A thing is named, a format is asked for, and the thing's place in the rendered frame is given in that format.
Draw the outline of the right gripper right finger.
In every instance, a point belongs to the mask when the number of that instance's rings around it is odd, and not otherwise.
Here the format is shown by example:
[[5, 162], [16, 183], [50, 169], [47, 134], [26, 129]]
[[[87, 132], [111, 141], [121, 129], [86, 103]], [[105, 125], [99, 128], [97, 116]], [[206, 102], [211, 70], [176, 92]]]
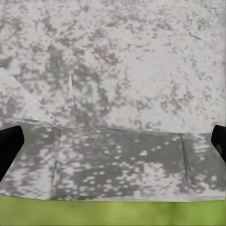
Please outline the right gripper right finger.
[[226, 163], [226, 127], [216, 125], [212, 132], [211, 142], [216, 152]]

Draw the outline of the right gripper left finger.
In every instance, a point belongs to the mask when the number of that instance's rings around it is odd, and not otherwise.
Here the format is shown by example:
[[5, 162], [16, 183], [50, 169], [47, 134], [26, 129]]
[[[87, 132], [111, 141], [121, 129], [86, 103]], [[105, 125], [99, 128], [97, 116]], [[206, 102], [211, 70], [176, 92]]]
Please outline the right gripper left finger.
[[0, 131], [0, 182], [24, 144], [20, 125]]

